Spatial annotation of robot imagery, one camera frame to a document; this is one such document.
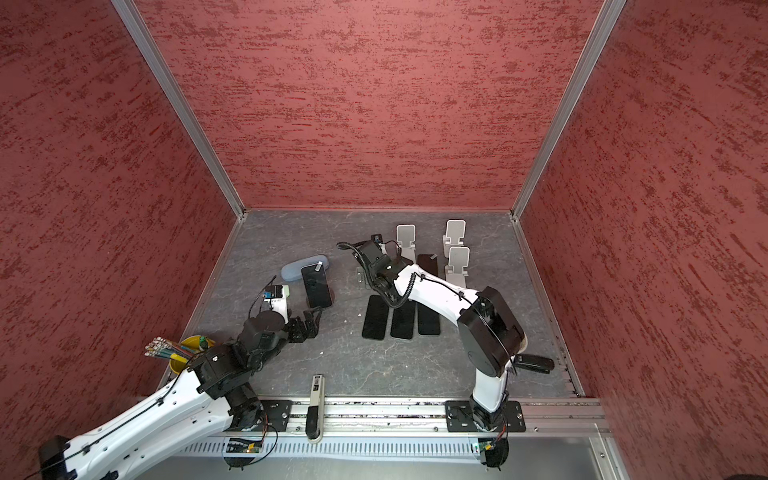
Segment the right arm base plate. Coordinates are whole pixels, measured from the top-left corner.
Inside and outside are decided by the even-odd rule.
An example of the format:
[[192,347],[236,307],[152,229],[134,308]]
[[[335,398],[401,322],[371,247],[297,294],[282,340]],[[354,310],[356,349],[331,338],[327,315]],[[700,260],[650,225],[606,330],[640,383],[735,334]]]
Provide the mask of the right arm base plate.
[[526,431],[522,406],[517,401],[503,402],[491,413],[471,400],[449,400],[444,404],[449,432],[522,433]]

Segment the white phone stand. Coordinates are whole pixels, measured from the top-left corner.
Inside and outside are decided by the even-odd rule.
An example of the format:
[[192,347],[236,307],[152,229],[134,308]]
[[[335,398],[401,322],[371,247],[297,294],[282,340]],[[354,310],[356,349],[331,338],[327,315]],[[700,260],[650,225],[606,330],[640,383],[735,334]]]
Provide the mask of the white phone stand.
[[416,262],[416,227],[413,224],[400,224],[396,227],[396,242],[401,256]]
[[450,219],[446,222],[446,230],[442,237],[444,257],[448,258],[453,247],[462,247],[466,234],[466,221]]
[[466,246],[451,246],[445,266],[445,280],[457,287],[465,288],[468,277],[470,249]]

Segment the black phone with sticker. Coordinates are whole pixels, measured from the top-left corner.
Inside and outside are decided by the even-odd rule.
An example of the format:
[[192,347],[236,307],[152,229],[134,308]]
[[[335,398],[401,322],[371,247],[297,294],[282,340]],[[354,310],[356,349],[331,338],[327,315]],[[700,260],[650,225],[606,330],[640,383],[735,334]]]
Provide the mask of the black phone with sticker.
[[436,254],[418,254],[417,265],[432,276],[439,276],[439,263]]

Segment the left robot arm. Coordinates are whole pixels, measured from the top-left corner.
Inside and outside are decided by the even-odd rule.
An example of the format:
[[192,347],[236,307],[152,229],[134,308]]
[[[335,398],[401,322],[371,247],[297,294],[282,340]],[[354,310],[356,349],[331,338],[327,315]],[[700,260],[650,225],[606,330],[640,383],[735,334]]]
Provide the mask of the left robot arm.
[[103,425],[39,449],[43,479],[134,479],[210,435],[231,432],[263,441],[285,431],[290,404],[265,403],[251,377],[289,343],[313,339],[322,308],[287,318],[265,310],[239,336],[193,355],[169,384]]

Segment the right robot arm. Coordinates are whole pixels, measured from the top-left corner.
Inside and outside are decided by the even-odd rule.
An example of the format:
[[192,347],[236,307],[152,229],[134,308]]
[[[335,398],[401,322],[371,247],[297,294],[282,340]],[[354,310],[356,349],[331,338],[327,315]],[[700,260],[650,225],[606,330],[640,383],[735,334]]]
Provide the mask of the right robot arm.
[[473,421],[480,430],[499,429],[509,370],[527,347],[524,329],[501,293],[492,287],[477,291],[453,285],[399,254],[391,256],[378,235],[357,243],[339,242],[337,248],[352,252],[369,286],[390,308],[413,301],[456,326],[476,369],[470,396]]

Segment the purple edged phone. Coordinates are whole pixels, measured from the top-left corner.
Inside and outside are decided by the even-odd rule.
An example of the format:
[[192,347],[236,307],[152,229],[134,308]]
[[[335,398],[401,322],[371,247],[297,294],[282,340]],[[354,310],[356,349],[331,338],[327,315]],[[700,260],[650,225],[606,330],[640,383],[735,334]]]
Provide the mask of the purple edged phone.
[[301,269],[301,277],[310,308],[329,308],[333,297],[328,285],[325,264],[321,261]]

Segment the black phone stand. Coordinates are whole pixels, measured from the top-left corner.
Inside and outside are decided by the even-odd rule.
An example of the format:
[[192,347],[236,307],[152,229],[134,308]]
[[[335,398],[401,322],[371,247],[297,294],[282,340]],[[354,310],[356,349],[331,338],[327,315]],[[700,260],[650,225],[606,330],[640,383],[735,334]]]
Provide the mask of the black phone stand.
[[414,335],[416,303],[407,301],[393,310],[390,335],[393,338],[410,340]]

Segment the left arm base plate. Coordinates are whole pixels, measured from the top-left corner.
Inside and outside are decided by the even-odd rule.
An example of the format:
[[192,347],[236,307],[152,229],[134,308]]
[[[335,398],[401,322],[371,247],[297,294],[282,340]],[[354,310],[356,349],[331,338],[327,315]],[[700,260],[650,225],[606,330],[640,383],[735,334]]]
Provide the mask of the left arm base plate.
[[274,428],[278,433],[287,430],[294,402],[288,399],[261,399],[261,413],[257,416],[256,429]]

